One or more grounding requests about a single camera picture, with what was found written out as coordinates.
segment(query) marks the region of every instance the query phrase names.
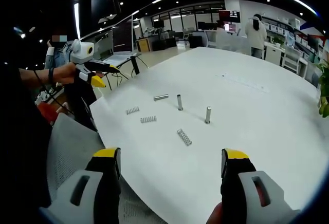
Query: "window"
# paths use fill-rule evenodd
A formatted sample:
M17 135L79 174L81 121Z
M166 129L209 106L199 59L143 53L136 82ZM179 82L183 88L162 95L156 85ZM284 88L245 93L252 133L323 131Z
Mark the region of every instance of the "window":
M199 5L199 6L195 6L194 9L195 9L196 23L198 22L211 23L210 5Z
M183 27L188 30L196 30L193 7L184 7L181 9Z
M218 3L218 4L211 4L210 5L210 11L212 15L212 22L215 23L217 20L220 19L220 16L218 14L219 10L225 10L225 5L223 3Z
M160 20L164 23L164 31L171 30L169 13L160 14Z
M172 30L176 32L182 32L183 27L181 24L179 9L169 12L169 14L170 14Z

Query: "metal pin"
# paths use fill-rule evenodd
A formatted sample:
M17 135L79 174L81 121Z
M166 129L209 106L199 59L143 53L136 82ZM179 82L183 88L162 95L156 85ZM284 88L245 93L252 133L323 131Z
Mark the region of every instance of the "metal pin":
M169 95L166 94L166 95L162 95L162 96L157 96L157 97L153 97L154 101L158 101L158 100L161 100L161 99L164 99L164 98L168 98Z
M206 124L210 123L210 113L211 113L211 107L207 107L207 114L206 114L206 119L205 119Z
M183 106L181 104L181 97L180 95L177 95L177 100L178 100L178 110L182 111L183 110Z

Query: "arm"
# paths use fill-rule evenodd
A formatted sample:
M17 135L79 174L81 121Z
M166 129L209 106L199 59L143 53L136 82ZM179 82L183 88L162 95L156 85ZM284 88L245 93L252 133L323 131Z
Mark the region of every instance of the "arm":
M23 84L28 88L36 88L42 86L42 84L49 84L49 69L35 71L39 77L35 75L34 71L20 69L20 75ZM62 84L70 84L74 82L76 72L76 66L70 62L64 66L54 68L53 70L53 82L59 82Z
M267 31L266 31L266 28L265 28L265 25L263 24L263 36L264 36L264 40L266 40L267 38Z
M46 54L46 60L45 60L45 69L49 69L53 66L53 52L54 52L54 47L50 44L50 40L47 41L48 45L48 50Z
M249 23L248 23L248 24L246 25L246 27L245 27L245 33L246 33L246 35L248 35L248 32L249 32L248 27L249 27Z

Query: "metal spring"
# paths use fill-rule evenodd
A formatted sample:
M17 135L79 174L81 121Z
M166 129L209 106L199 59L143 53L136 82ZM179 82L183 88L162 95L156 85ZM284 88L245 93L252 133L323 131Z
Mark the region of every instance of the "metal spring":
M147 123L147 122L153 122L153 121L156 121L156 116L140 118L140 123Z
M126 110L125 112L127 115L129 115L131 113L138 112L138 111L139 111L139 107L133 107L131 109Z
M186 146L190 146L192 144L192 141L190 140L190 138L186 135L186 133L182 129L179 129L177 131L177 134L180 136L180 138L183 140L183 142L186 144Z

